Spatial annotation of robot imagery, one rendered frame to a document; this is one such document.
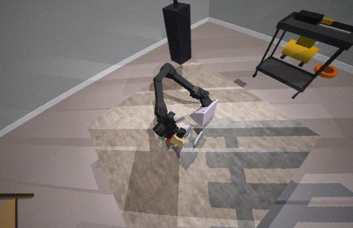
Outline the tan slotted board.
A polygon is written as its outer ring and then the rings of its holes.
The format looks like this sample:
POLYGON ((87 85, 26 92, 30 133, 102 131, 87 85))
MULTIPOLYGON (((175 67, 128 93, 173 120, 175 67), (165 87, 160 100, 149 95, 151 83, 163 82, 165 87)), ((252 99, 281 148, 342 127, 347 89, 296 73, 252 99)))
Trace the tan slotted board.
POLYGON ((172 139, 170 140, 171 143, 173 143, 174 145, 176 145, 179 148, 182 148, 182 146, 184 145, 185 141, 183 141, 182 139, 180 139, 179 137, 173 135, 172 139))

